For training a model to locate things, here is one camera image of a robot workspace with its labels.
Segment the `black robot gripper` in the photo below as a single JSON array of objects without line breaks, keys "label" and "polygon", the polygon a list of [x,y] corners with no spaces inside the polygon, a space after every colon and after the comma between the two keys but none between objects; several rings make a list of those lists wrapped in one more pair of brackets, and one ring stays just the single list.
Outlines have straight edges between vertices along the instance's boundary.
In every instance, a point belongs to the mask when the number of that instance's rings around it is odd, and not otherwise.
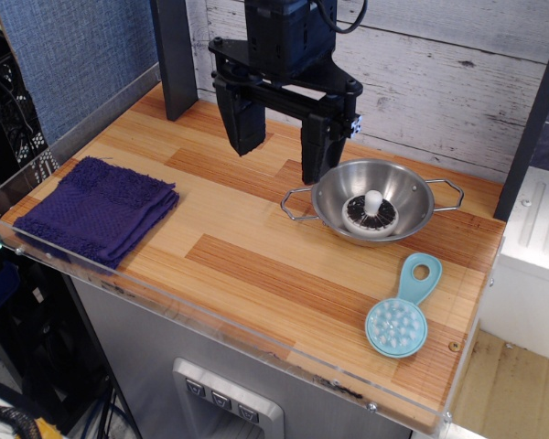
[{"label": "black robot gripper", "polygon": [[239,156],[261,144],[266,109],[304,120],[302,180],[315,184],[339,164],[346,138],[361,129],[355,101],[362,86],[332,59],[343,31],[337,25],[338,4],[247,1],[244,13],[244,40],[215,37],[209,43],[230,144]]}]

